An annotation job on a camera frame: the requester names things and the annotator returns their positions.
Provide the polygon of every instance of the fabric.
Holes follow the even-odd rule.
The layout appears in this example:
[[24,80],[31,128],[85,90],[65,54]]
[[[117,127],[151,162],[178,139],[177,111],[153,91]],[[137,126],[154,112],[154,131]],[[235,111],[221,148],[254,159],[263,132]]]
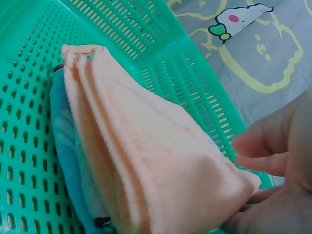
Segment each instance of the fabric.
[[64,70],[83,148],[121,234],[204,233],[259,188],[256,175],[226,159],[182,107],[142,88],[107,48],[92,61],[68,51]]
[[[206,57],[247,126],[312,88],[311,0],[166,2]],[[259,3],[273,10],[254,16],[255,21],[226,43],[214,35],[215,31],[222,34],[222,26],[208,30],[217,25],[216,18],[224,10]],[[275,184],[284,181],[273,179]]]
[[[52,130],[58,159],[63,170],[68,194],[86,233],[103,234],[112,231],[108,214],[101,202],[81,142],[75,133],[75,124],[67,99],[63,69],[53,75],[50,94]],[[106,225],[95,226],[96,218],[106,218]]]

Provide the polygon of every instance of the peach towel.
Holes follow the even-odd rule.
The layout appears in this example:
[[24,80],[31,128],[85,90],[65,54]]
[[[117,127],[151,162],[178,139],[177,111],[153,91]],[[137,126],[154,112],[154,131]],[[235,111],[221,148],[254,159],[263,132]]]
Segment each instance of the peach towel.
[[141,87],[106,47],[91,55],[64,54],[66,91],[119,233],[202,234],[259,188],[182,107]]

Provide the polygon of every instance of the pink dot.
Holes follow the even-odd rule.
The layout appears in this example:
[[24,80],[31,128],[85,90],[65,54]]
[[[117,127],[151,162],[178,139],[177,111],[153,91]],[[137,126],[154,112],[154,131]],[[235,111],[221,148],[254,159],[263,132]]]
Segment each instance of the pink dot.
[[230,15],[229,20],[234,22],[234,23],[239,22],[239,18],[235,15]]

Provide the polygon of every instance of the fleece cloth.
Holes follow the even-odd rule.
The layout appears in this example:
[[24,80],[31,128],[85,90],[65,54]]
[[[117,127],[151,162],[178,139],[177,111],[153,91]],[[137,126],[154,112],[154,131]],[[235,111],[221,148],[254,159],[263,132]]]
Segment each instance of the fleece cloth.
[[120,233],[204,233],[247,202],[256,175],[226,159],[182,107],[141,87],[106,47],[91,55],[64,54],[65,86]]
[[103,234],[113,230],[99,190],[91,176],[65,91],[63,69],[53,75],[50,94],[52,130],[58,159],[63,170],[68,194],[86,233]]

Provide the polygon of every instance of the hand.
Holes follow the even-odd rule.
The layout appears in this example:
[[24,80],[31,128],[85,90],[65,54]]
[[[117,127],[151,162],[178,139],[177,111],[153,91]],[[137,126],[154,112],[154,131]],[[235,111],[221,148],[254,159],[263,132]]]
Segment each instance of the hand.
[[231,234],[312,234],[312,92],[248,128],[232,142],[237,163],[284,176],[260,190],[224,225]]

